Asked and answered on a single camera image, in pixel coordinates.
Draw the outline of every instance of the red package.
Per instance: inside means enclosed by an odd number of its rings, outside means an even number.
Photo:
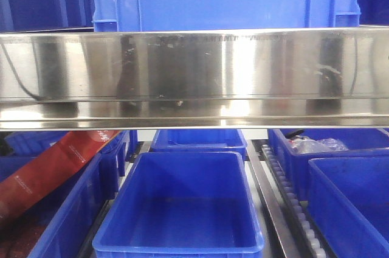
[[[0,183],[0,231],[76,174],[120,131],[71,131]]]

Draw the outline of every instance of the plastic bag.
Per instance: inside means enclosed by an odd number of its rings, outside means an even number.
[[[348,150],[347,146],[340,140],[326,138],[315,141],[306,136],[291,140],[291,146],[296,153],[324,153],[339,152]]]

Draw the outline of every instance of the shelf rack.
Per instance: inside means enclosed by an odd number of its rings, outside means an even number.
[[[386,127],[388,43],[386,27],[2,34],[0,131]],[[266,144],[247,152],[264,258],[333,257]]]

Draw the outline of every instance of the metal rail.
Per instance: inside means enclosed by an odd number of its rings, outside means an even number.
[[[0,130],[389,126],[389,28],[0,35]]]

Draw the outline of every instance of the stainless steel shelf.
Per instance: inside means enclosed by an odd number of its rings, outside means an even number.
[[[0,130],[389,126],[389,28],[0,35]]]

